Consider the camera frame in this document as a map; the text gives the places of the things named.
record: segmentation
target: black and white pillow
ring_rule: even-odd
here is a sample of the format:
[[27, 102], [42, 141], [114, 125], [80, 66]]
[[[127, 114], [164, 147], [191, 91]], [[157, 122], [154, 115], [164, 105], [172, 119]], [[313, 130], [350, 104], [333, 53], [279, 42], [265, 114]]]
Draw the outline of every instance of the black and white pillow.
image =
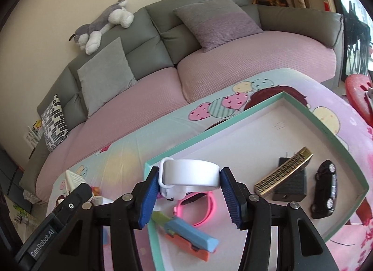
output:
[[57, 95], [54, 96], [48, 108], [41, 115], [41, 121], [47, 148], [52, 152], [68, 135], [68, 127]]

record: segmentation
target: red plastic stool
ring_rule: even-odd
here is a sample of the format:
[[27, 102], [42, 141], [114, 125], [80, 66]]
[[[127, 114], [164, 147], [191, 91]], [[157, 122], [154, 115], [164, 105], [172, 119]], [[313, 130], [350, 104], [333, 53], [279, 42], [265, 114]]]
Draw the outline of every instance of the red plastic stool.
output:
[[368, 76], [352, 74], [346, 78], [346, 95], [348, 102], [360, 116], [373, 127], [373, 114], [368, 106], [365, 91], [371, 87]]

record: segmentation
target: cream wall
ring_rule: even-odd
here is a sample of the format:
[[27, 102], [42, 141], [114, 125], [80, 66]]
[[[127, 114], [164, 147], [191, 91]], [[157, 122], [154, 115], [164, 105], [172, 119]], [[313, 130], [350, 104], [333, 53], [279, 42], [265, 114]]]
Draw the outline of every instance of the cream wall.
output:
[[[20, 0], [0, 33], [0, 143], [22, 167], [31, 149], [23, 139], [36, 106], [79, 52], [68, 41], [117, 0]], [[128, 0], [127, 9], [158, 0]]]

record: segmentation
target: sofa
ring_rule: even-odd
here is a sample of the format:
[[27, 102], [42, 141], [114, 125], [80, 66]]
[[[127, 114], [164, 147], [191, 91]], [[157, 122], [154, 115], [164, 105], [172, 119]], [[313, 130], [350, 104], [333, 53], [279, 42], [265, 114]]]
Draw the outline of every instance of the sofa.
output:
[[[343, 61], [343, 17], [313, 9], [268, 7], [233, 0], [264, 32], [203, 52], [172, 12], [204, 0], [161, 0], [141, 8], [132, 25], [102, 36], [98, 51], [81, 53], [38, 105], [44, 112], [57, 94], [69, 136], [53, 152], [44, 139], [32, 154], [20, 185], [43, 201], [63, 171], [150, 122], [240, 80], [276, 68], [298, 70], [329, 89], [338, 86]], [[121, 38], [138, 83], [87, 119], [77, 71], [113, 40]]]

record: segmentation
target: stuffed animal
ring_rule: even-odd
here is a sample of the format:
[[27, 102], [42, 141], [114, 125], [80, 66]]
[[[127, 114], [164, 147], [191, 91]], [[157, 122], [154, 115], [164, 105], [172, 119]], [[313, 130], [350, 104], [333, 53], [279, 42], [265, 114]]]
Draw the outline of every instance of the stuffed animal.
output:
[[87, 55], [96, 52], [101, 43], [102, 34], [112, 27], [120, 24], [123, 28], [128, 28], [134, 20], [134, 15], [124, 7], [126, 0], [118, 0], [112, 4], [91, 24], [84, 24], [77, 28], [69, 41], [74, 38], [75, 43], [81, 50], [85, 50]]

